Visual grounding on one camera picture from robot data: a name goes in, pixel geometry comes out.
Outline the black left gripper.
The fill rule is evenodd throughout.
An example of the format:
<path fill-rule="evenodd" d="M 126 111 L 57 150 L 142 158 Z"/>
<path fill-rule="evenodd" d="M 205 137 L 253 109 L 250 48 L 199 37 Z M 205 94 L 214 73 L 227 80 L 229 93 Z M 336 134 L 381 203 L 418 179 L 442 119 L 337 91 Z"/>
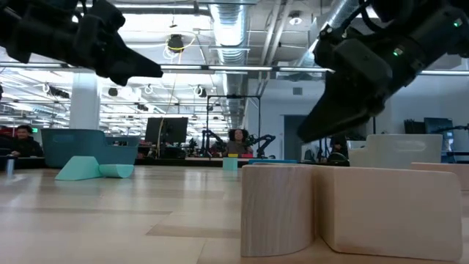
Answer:
<path fill-rule="evenodd" d="M 127 47 L 120 36 L 115 36 L 124 22 L 123 14 L 111 2 L 96 1 L 79 19 L 73 41 L 76 55 L 85 67 L 123 87 L 132 77 L 161 78 L 163 71 L 158 63 Z"/>

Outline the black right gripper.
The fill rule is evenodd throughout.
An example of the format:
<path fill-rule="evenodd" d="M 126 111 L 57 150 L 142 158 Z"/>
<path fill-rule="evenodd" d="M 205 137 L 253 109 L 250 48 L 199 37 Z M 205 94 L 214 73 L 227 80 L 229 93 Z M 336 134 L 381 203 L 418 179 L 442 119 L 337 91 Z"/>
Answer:
<path fill-rule="evenodd" d="M 385 108 L 393 73 L 385 60 L 392 34 L 362 34 L 354 27 L 326 25 L 314 48 L 314 61 L 329 69 L 325 91 L 298 126 L 303 142 L 342 133 L 367 123 Z"/>

